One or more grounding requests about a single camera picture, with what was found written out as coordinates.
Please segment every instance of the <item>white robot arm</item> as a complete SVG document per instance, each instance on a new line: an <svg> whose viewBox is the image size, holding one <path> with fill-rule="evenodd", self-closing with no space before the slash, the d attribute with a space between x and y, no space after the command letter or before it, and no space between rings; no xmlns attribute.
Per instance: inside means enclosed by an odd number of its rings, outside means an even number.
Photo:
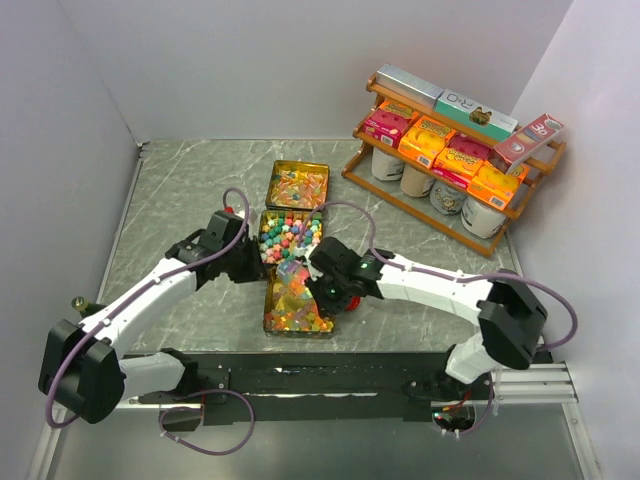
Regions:
<svg viewBox="0 0 640 480"><path fill-rule="evenodd" d="M227 273L237 283L265 278L257 242L248 235L215 262L163 277L219 251L236 235L240 224L237 216L216 212L207 229L174 245L167 258L118 300L84 318L79 325L66 320L56 325L47 341L40 390L48 393L54 375L73 345L102 323L104 328L87 343L83 355L74 359L56 385L58 402L95 423L123 398L157 391L182 394L195 391L197 365L194 369L180 352L167 349L145 357L123 357L164 311L220 273ZM466 319L480 327L480 332L453 347L443 372L463 387L499 365L518 369L529 366L546 311L526 286L486 280L468 284L444 280L413 271L420 265L400 255L379 252L405 266L405 270L380 262L370 252L359 256L332 237L326 237L309 252L306 263L311 277L306 285L322 315L343 311L353 296L371 295L420 303ZM438 271L456 278L467 276L462 272ZM155 285L131 301L139 287L150 281ZM128 302L126 308L111 315L123 302Z"/></svg>

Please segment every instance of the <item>yellow candy box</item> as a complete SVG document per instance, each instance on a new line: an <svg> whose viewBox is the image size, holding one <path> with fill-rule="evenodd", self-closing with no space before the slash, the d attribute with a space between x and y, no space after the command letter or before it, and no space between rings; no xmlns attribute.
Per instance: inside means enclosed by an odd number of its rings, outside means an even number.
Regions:
<svg viewBox="0 0 640 480"><path fill-rule="evenodd" d="M471 178L482 167L482 163L483 160L481 158L467 155L453 148L445 148L438 155L433 167L434 169L453 172L464 180L471 181Z"/></svg>
<svg viewBox="0 0 640 480"><path fill-rule="evenodd" d="M426 115L400 140L398 151L411 160L431 168L438 154L447 146L456 131Z"/></svg>
<svg viewBox="0 0 640 480"><path fill-rule="evenodd" d="M527 177L529 167L520 164L509 174L504 174L489 162L484 162L467 191L474 197L504 210L516 194L520 183Z"/></svg>

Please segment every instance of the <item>green box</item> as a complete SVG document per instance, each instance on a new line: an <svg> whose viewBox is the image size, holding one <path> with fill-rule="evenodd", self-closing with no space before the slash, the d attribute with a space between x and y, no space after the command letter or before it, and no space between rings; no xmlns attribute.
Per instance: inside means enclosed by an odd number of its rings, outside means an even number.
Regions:
<svg viewBox="0 0 640 480"><path fill-rule="evenodd" d="M440 95L435 110L499 142L509 138L518 125L517 120L451 90Z"/></svg>

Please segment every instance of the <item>white wall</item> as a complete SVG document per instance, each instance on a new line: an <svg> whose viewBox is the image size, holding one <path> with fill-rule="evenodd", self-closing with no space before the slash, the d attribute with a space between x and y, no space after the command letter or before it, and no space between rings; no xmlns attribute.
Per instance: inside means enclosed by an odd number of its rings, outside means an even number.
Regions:
<svg viewBox="0 0 640 480"><path fill-rule="evenodd" d="M0 65L0 469L20 479L47 332L97 292L137 148L57 3L3 2Z"/></svg>
<svg viewBox="0 0 640 480"><path fill-rule="evenodd" d="M569 125L566 158L514 233L525 273L578 310L578 334L557 356L605 478L624 480L640 476L639 15L636 0L575 0L514 110ZM567 324L553 305L549 337Z"/></svg>
<svg viewBox="0 0 640 480"><path fill-rule="evenodd" d="M571 0L59 0L138 140L345 138L384 62L509 112Z"/></svg>

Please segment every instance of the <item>silver box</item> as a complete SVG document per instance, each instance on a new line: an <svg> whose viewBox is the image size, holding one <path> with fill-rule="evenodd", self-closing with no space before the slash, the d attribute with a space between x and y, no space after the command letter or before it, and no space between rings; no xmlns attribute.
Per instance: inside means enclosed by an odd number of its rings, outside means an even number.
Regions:
<svg viewBox="0 0 640 480"><path fill-rule="evenodd" d="M429 108L434 107L436 100L444 92L444 88L422 80L388 63L385 63L376 72L376 82Z"/></svg>

